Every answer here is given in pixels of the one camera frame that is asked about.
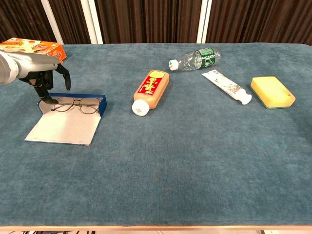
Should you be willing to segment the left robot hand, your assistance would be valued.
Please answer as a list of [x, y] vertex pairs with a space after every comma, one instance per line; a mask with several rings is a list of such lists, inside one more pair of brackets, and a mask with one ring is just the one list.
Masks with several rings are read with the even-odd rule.
[[19, 65], [17, 78], [32, 85], [39, 98], [45, 103], [58, 104], [58, 101], [51, 98], [48, 93], [48, 90], [53, 88], [54, 70], [63, 75], [65, 87], [70, 90], [70, 73], [58, 58], [35, 53], [17, 53], [15, 60]]

